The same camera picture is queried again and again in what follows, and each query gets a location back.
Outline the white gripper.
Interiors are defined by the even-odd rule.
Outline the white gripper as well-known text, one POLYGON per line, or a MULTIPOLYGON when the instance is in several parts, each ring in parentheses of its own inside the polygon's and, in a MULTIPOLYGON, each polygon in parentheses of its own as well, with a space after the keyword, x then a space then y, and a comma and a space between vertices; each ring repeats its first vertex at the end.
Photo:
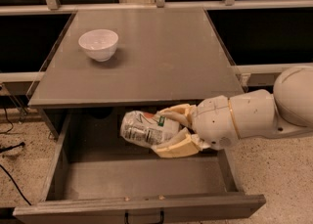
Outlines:
POLYGON ((222 150, 239 141, 229 99, 225 96, 205 99, 197 106, 176 105, 158 113, 185 127, 192 127, 196 133, 191 134, 188 128, 183 128, 167 142, 153 145, 152 150, 159 157, 189 157, 209 147, 222 150))

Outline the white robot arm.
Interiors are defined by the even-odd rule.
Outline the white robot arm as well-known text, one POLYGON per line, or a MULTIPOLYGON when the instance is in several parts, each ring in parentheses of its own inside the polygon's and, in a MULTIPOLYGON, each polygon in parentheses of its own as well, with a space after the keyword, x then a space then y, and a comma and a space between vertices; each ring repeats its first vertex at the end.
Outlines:
POLYGON ((218 96, 198 105, 177 105, 160 112, 183 129, 154 145, 160 157, 188 157, 207 148, 223 150, 250 137, 303 136, 313 131, 313 67, 291 67, 264 89, 234 97, 218 96))

